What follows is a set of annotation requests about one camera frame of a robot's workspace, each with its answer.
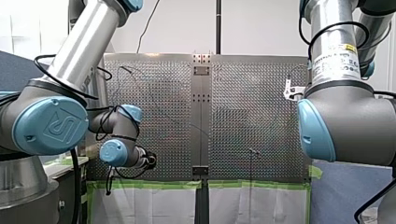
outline metal clamp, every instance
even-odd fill
[[[283,96],[286,100],[299,101],[304,96],[305,87],[292,87],[291,78],[286,79],[285,91],[283,91]]]

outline black cable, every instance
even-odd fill
[[[393,98],[396,98],[396,92],[391,92],[391,91],[374,91],[375,95],[388,95],[392,96]]]
[[[136,128],[136,138],[139,136],[140,134],[140,128],[139,128],[139,124],[136,122],[136,120],[134,120],[134,117],[131,115],[131,113],[128,112],[127,109],[125,109],[125,107],[123,107],[122,105],[116,105],[114,106],[111,111],[107,112],[106,114],[103,114],[100,120],[100,125],[98,130],[96,130],[95,132],[95,140],[100,142],[103,139],[105,139],[108,136],[108,133],[105,133],[105,130],[103,128],[103,125],[108,121],[108,119],[110,118],[112,113],[115,113],[117,111],[117,109],[122,109],[129,117],[129,119],[131,120],[132,124],[134,125],[134,127]],[[102,137],[99,137],[99,133],[105,133]]]
[[[147,168],[144,168],[139,174],[134,175],[134,176],[123,175],[122,173],[120,173],[120,171],[117,169],[117,167],[114,167],[114,170],[116,171],[117,175],[119,175],[120,177],[122,177],[124,179],[136,179],[139,176],[143,175],[147,171]]]
[[[154,15],[154,12],[155,12],[155,10],[157,9],[157,6],[158,6],[159,3],[160,3],[160,0],[157,0],[157,3],[155,4],[154,9],[152,9],[151,15],[148,17],[148,23],[146,23],[146,28],[145,28],[145,30],[143,31],[142,35],[141,35],[140,38],[139,38],[139,45],[137,46],[137,51],[136,51],[136,53],[139,53],[140,46],[141,46],[141,44],[142,44],[142,38],[143,38],[143,36],[146,34],[146,31],[147,31],[148,28],[149,28],[149,23],[150,23],[150,21],[151,21],[152,16]]]
[[[372,46],[367,47],[367,48],[360,48],[360,50],[372,49],[373,47],[376,47],[376,46],[378,46],[379,44],[381,44],[381,43],[388,37],[388,35],[390,34],[391,29],[392,29],[392,21],[389,23],[389,28],[388,28],[387,33],[386,33],[380,40],[378,40],[378,41],[377,41],[375,44],[373,44]]]
[[[109,71],[107,71],[105,68],[101,68],[99,66],[97,66],[98,70],[101,70],[102,72],[106,73],[109,75],[109,77],[106,77],[105,80],[109,81],[111,78],[113,78],[113,74],[111,74]]]
[[[364,39],[364,41],[358,46],[358,49],[359,48],[361,48],[362,46],[364,46],[366,43],[367,43],[367,41],[369,40],[369,37],[370,37],[370,32],[369,32],[369,30],[367,29],[367,27],[366,26],[364,26],[363,24],[361,24],[361,23],[359,23],[359,22],[357,22],[357,21],[340,21],[340,22],[337,22],[337,23],[335,23],[335,24],[331,24],[331,25],[328,25],[328,26],[326,26],[326,27],[324,27],[323,29],[321,29],[319,32],[317,32],[316,34],[315,34],[315,36],[312,38],[312,40],[311,40],[311,43],[309,43],[309,47],[308,47],[308,60],[310,60],[311,62],[312,62],[312,48],[313,48],[313,46],[314,46],[314,44],[315,44],[315,41],[321,36],[321,35],[323,35],[325,32],[327,32],[329,29],[331,29],[331,28],[333,28],[334,26],[338,26],[338,25],[355,25],[355,26],[358,26],[359,28],[361,28],[363,31],[364,31],[364,33],[365,33],[365,35],[366,35],[366,38]]]
[[[382,198],[385,194],[387,194],[391,189],[393,189],[396,186],[396,179],[392,180],[386,187],[381,189],[373,198],[371,198],[367,203],[362,205],[358,210],[356,210],[354,214],[355,221],[359,224],[359,216],[361,213],[366,210],[370,205],[375,203],[378,199]]]
[[[298,32],[300,34],[300,38],[305,42],[305,44],[309,45],[309,41],[305,38],[305,36],[303,34],[303,17],[304,17],[306,3],[307,3],[307,1],[304,0],[303,5],[300,8],[300,18],[298,20]]]
[[[61,85],[62,87],[68,89],[69,91],[75,92],[77,94],[80,94],[82,96],[84,96],[85,98],[89,98],[89,99],[93,99],[93,100],[98,100],[98,98],[96,96],[91,96],[85,92],[82,91],[78,91],[74,88],[69,87],[68,85],[62,83],[61,80],[59,80],[58,78],[54,77],[53,75],[51,75],[46,69],[43,68],[43,66],[41,66],[41,64],[38,62],[38,60],[40,59],[45,59],[45,58],[53,58],[55,57],[56,54],[44,54],[44,55],[39,55],[37,57],[35,57],[34,59],[34,63],[35,66],[38,68],[38,70],[40,70],[42,73],[44,73],[47,77],[50,77],[52,80],[54,80],[55,82],[57,82],[59,85]]]
[[[112,173],[112,169],[113,167],[110,166],[109,171],[107,173],[107,177],[106,177],[106,196],[109,196],[111,194],[111,188],[113,186],[113,180],[114,177],[118,177],[118,178],[124,178],[124,179],[136,179],[139,176],[141,176],[142,174],[144,174],[147,171],[147,168],[144,168],[139,174],[135,175],[135,176],[127,176],[127,175],[123,175],[118,169],[117,167],[114,167],[114,170],[116,171],[118,176],[114,176],[111,175]]]
[[[114,176],[111,175],[113,167],[110,166],[106,177],[106,196],[111,194],[111,187],[113,185]]]
[[[16,99],[18,99],[18,97],[21,95],[20,92],[15,92],[15,93],[11,93],[11,94],[7,94],[3,97],[0,98],[0,106],[6,105],[12,101],[15,101]]]
[[[78,156],[77,152],[72,149],[70,151],[72,155],[72,162],[73,162],[73,170],[74,170],[74,178],[75,178],[75,202],[74,202],[74,209],[73,209],[73,216],[72,216],[72,224],[78,223],[78,213],[79,213],[79,205],[81,204],[81,175],[79,174],[78,168]]]

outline perforated metal panel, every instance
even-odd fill
[[[191,179],[190,61],[190,55],[106,56],[106,69],[113,74],[107,82],[109,103],[142,108],[143,121],[137,144],[155,152],[159,159],[157,168],[143,175],[145,179]],[[91,161],[89,178],[103,179],[106,169],[99,159]],[[122,172],[136,174],[132,169]]]
[[[300,147],[296,104],[283,98],[293,68],[292,85],[304,85],[306,68],[296,65],[305,62],[292,57],[213,57],[211,179],[306,181],[308,161]]]
[[[208,165],[210,179],[307,181],[309,160],[300,148],[296,104],[283,98],[290,71],[292,85],[304,85],[306,59],[208,59],[203,65],[192,55],[106,56],[106,69],[114,76],[107,86],[109,102],[143,109],[137,142],[159,158],[156,170],[142,177],[191,180],[193,165]],[[206,68],[208,74],[199,74]],[[106,170],[94,159],[88,178],[104,179]]]

